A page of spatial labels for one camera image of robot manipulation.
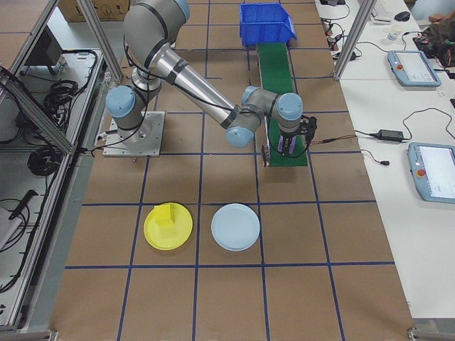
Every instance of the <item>green conveyor belt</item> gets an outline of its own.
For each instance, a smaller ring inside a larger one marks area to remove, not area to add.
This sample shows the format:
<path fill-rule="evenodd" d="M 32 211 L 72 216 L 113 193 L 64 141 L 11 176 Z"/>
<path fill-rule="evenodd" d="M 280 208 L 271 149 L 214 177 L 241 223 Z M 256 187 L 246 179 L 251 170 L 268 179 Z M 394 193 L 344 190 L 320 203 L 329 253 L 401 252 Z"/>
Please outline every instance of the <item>green conveyor belt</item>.
<path fill-rule="evenodd" d="M 257 45 L 257 53 L 259 56 L 262 88 L 277 94 L 294 92 L 286 44 L 260 43 Z M 275 149 L 278 149 L 279 136 L 278 121 L 270 119 L 269 142 Z M 270 148 L 270 166 L 307 166 L 306 154 L 303 153 L 299 156 L 303 150 L 304 142 L 301 136 L 296 139 L 293 153 L 293 156 L 298 156 L 296 158 L 283 156 L 273 148 Z"/>

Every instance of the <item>yellow plate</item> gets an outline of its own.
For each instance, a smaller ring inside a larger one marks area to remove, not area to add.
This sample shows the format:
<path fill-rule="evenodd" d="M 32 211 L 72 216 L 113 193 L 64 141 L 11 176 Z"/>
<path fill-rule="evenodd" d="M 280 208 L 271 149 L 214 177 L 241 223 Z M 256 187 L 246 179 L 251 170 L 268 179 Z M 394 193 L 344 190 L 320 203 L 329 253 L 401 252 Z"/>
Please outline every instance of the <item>yellow plate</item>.
<path fill-rule="evenodd" d="M 159 224 L 161 206 L 170 205 L 173 224 Z M 158 250 L 173 250 L 185 243 L 191 235 L 193 219 L 190 212 L 182 205 L 168 202 L 156 206 L 147 216 L 144 223 L 144 236 L 147 242 Z"/>

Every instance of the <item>white table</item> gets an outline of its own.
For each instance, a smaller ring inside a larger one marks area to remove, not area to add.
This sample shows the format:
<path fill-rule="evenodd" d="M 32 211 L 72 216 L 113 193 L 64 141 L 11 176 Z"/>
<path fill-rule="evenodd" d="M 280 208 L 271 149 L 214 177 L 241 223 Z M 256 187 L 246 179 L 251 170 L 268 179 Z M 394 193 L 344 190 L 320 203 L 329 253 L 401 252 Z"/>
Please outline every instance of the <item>white table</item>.
<path fill-rule="evenodd" d="M 347 0 L 351 15 L 336 21 L 348 33 L 358 10 L 357 0 Z M 394 13 L 405 11 L 403 1 L 386 0 Z M 323 17 L 335 18 L 346 13 L 345 6 L 318 5 Z M 405 31 L 418 31 L 414 19 L 401 23 Z M 387 26 L 365 27 L 360 41 L 371 41 L 385 50 L 402 50 L 401 37 L 386 39 Z M 415 46 L 409 34 L 407 50 Z M 379 129 L 401 130 L 407 136 L 402 120 L 415 110 L 436 107 L 455 117 L 449 99 L 455 97 L 455 83 L 439 73 L 442 86 L 433 90 L 402 87 L 390 70 L 386 53 L 375 46 L 358 46 L 363 57 L 349 62 L 341 86 L 354 127 L 365 132 Z M 413 141 L 433 144 L 455 144 L 444 127 L 449 118 L 436 111 L 415 114 L 407 120 Z M 449 129 L 455 133 L 455 124 Z M 408 144 L 359 138 L 361 148 L 370 150 L 378 160 L 389 160 L 390 166 L 373 163 L 368 154 L 365 164 L 375 192 L 390 247 L 413 318 L 455 318 L 455 206 L 423 201 L 415 190 L 407 159 Z"/>

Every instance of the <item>floor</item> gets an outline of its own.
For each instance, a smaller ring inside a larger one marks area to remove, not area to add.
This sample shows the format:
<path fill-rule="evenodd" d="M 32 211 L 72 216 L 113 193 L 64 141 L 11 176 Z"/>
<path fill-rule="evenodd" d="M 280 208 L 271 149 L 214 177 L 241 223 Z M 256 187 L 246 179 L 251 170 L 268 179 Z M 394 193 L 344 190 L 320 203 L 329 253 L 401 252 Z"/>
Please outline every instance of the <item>floor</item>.
<path fill-rule="evenodd" d="M 189 2 L 178 53 L 238 102 L 260 85 L 255 51 L 238 37 L 243 1 Z M 289 58 L 305 112 L 318 118 L 316 140 L 352 134 L 316 6 L 281 2 L 299 37 Z M 59 340 L 407 340 L 412 319 L 355 139 L 312 147 L 307 168 L 263 168 L 263 130 L 234 149 L 168 85 L 151 107 L 167 111 L 160 158 L 97 153 L 50 324 Z M 142 226 L 168 201 L 190 210 L 193 233 L 158 251 Z M 220 248 L 210 232 L 231 202 L 261 222 L 246 251 Z"/>

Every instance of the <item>blue plastic bin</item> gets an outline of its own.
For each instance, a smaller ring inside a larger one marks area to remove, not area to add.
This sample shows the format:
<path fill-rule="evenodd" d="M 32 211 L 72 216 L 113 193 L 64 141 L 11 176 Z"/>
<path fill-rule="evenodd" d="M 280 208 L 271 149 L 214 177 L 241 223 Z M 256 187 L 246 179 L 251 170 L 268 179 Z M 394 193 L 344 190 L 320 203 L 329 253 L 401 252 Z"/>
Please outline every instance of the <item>blue plastic bin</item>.
<path fill-rule="evenodd" d="M 244 46 L 297 38 L 291 16 L 279 3 L 240 4 L 240 37 Z"/>

